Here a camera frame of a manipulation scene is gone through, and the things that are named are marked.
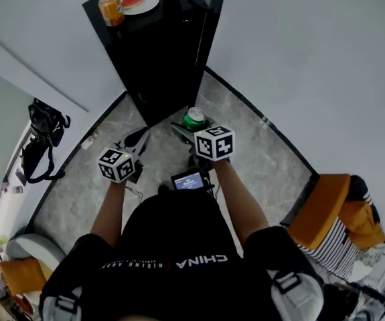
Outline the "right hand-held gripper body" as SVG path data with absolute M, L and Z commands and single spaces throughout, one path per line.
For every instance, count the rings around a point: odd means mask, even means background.
M 194 133 L 197 157 L 217 162 L 235 154 L 235 132 L 226 125 L 217 125 Z

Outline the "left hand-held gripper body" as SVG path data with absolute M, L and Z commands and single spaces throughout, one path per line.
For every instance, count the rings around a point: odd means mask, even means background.
M 101 176 L 113 183 L 125 181 L 137 183 L 143 172 L 143 165 L 140 162 L 143 152 L 143 144 L 128 147 L 118 142 L 114 144 L 114 148 L 106 147 L 98 157 Z

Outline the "green soda can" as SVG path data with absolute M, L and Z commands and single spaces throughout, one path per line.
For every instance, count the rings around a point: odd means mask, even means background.
M 206 116 L 199 107 L 189 108 L 183 115 L 181 125 L 188 130 L 197 130 L 206 124 Z

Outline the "black mini fridge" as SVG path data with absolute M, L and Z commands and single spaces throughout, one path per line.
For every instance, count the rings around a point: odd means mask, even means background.
M 158 0 L 105 25 L 98 0 L 83 8 L 147 126 L 195 104 L 224 0 Z

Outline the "orange soda can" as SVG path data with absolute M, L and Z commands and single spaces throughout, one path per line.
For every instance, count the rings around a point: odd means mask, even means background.
M 116 27 L 123 22 L 121 0 L 98 0 L 98 7 L 107 26 Z

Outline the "person's left forearm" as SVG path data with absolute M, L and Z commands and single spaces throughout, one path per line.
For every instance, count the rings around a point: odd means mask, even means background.
M 91 227 L 91 234 L 116 247 L 121 236 L 126 183 L 111 183 Z

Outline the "person's right forearm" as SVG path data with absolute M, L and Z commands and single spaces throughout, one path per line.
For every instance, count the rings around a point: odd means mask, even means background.
M 235 234 L 244 247 L 250 235 L 269 227 L 267 218 L 228 160 L 214 162 L 213 168 L 222 188 Z

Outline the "black shoulder bag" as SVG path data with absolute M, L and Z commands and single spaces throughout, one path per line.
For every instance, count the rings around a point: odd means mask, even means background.
M 42 160 L 45 153 L 48 153 L 48 169 L 46 172 L 36 178 L 33 178 L 37 166 Z M 42 181 L 57 181 L 65 176 L 65 172 L 59 172 L 56 175 L 51 175 L 55 168 L 53 158 L 53 146 L 50 143 L 46 143 L 38 137 L 34 137 L 30 142 L 21 150 L 21 167 L 24 172 L 26 181 L 29 184 L 36 184 Z

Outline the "chest-mounted screen device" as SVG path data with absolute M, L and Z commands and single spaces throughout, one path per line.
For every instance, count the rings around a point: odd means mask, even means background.
M 199 169 L 191 169 L 171 177 L 175 190 L 209 189 L 209 183 Z

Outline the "black hanging backpack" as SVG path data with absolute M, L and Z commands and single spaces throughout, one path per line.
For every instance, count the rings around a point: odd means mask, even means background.
M 33 99 L 28 106 L 33 134 L 48 146 L 58 147 L 71 119 L 46 103 Z

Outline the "person's black shirt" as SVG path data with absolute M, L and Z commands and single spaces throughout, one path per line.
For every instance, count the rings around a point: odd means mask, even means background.
M 283 302 L 311 301 L 323 282 L 282 227 L 254 232 L 238 253 L 203 191 L 144 200 L 116 247 L 79 238 L 44 286 L 42 321 L 281 321 Z

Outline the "white plate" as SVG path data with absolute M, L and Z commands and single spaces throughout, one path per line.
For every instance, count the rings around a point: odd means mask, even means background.
M 144 0 L 144 2 L 135 7 L 123 9 L 123 12 L 125 15 L 138 15 L 154 9 L 158 4 L 159 0 Z

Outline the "orange cushion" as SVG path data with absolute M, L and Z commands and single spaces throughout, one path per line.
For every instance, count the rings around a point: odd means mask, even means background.
M 12 295 L 42 291 L 46 284 L 39 261 L 32 257 L 0 261 L 0 270 Z

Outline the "orange jacket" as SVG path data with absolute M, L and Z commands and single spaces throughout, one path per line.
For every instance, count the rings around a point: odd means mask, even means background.
M 360 250 L 385 243 L 380 223 L 374 220 L 372 209 L 365 201 L 346 201 L 339 219 L 348 230 L 350 241 Z

